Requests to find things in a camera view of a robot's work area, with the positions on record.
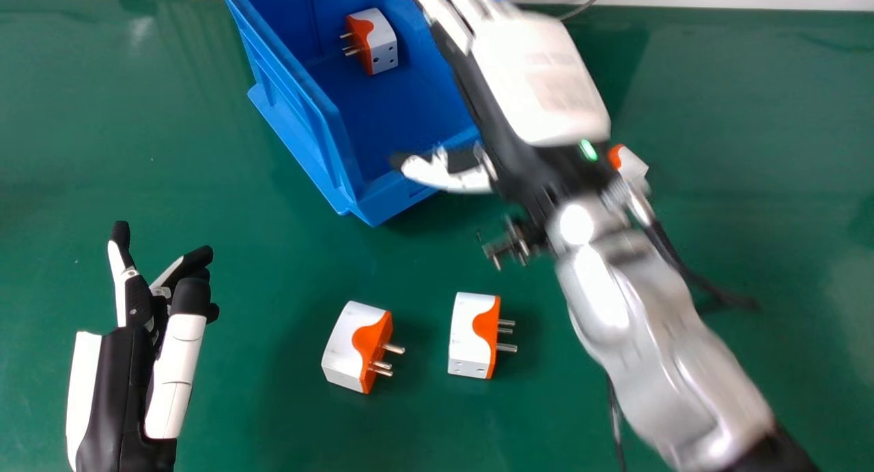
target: green tabletop surface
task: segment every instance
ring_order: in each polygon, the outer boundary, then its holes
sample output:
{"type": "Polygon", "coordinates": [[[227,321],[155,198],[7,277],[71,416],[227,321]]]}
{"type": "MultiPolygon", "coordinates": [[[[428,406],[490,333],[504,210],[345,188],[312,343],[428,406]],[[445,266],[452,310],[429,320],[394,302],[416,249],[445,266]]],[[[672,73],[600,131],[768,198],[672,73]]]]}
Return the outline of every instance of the green tabletop surface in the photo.
{"type": "MultiPolygon", "coordinates": [[[[706,322],[823,471],[871,469],[874,15],[596,6],[569,28],[687,263],[763,306],[706,322]]],[[[252,84],[222,0],[0,0],[0,470],[68,468],[72,342],[115,325],[116,219],[147,278],[216,251],[178,472],[618,470],[552,260],[481,254],[506,207],[338,217],[252,84]],[[518,322],[490,381],[446,373],[458,291],[518,322]],[[407,348],[368,396],[319,366],[349,300],[407,348]]],[[[627,428],[625,454],[667,470],[627,428]]]]}

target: orange and white plug adapter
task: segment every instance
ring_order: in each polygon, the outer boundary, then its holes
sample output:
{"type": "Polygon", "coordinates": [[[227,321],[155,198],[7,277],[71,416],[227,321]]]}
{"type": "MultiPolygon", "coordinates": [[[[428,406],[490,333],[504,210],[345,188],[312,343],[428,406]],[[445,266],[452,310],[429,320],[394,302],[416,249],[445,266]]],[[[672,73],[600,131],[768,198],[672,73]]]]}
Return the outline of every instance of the orange and white plug adapter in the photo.
{"type": "Polygon", "coordinates": [[[397,67],[397,36],[388,20],[377,8],[346,15],[346,33],[340,38],[350,40],[343,52],[358,60],[370,76],[397,67]]]}
{"type": "Polygon", "coordinates": [[[613,146],[608,152],[610,164],[621,174],[622,178],[639,185],[646,185],[649,165],[631,152],[624,144],[613,146]]]}
{"type": "Polygon", "coordinates": [[[322,354],[325,378],[350,390],[371,392],[377,375],[393,375],[391,364],[382,361],[385,351],[406,351],[390,344],[390,339],[391,312],[356,301],[346,303],[322,354]]]}
{"type": "Polygon", "coordinates": [[[450,375],[490,379],[497,351],[515,352],[513,344],[497,341],[498,334],[512,334],[513,320],[501,320],[501,298],[459,292],[449,330],[450,375]]]}

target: blue plastic bin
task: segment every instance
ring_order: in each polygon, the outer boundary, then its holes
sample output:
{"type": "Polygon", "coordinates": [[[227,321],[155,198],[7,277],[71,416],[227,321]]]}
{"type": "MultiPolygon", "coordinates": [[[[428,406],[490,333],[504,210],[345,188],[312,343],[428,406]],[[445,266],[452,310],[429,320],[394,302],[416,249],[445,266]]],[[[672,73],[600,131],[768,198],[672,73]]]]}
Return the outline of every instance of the blue plastic bin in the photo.
{"type": "Polygon", "coordinates": [[[477,127],[412,0],[225,0],[252,64],[249,98],[338,214],[370,226],[434,194],[391,152],[455,148],[477,127]],[[380,8],[399,66],[367,76],[343,55],[346,14],[380,8]]]}

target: green indicator light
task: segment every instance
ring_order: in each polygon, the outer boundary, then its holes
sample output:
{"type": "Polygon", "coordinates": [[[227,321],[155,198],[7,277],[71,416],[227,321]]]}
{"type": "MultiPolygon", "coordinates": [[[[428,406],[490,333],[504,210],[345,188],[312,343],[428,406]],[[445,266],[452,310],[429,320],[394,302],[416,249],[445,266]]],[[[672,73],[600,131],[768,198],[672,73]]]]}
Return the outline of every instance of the green indicator light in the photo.
{"type": "Polygon", "coordinates": [[[580,150],[588,161],[598,161],[598,152],[595,151],[595,146],[588,140],[583,139],[580,141],[580,150]]]}

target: black and white robotic hand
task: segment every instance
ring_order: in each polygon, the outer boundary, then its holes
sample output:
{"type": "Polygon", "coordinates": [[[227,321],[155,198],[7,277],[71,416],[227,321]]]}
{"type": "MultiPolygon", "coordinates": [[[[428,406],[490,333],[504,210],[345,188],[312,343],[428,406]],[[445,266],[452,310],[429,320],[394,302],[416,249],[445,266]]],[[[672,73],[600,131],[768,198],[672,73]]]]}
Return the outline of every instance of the black and white robotic hand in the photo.
{"type": "Polygon", "coordinates": [[[646,195],[610,166],[608,111],[564,25],[505,0],[414,1],[483,142],[398,154],[394,166],[438,189],[496,191],[524,209],[484,251],[497,266],[506,255],[555,257],[581,344],[608,373],[631,428],[672,468],[817,470],[703,324],[687,283],[724,304],[752,301],[691,272],[646,195]]]}
{"type": "Polygon", "coordinates": [[[147,284],[119,221],[107,244],[118,328],[76,334],[66,446],[74,472],[173,470],[206,325],[219,316],[210,301],[212,248],[174,261],[147,284]]]}

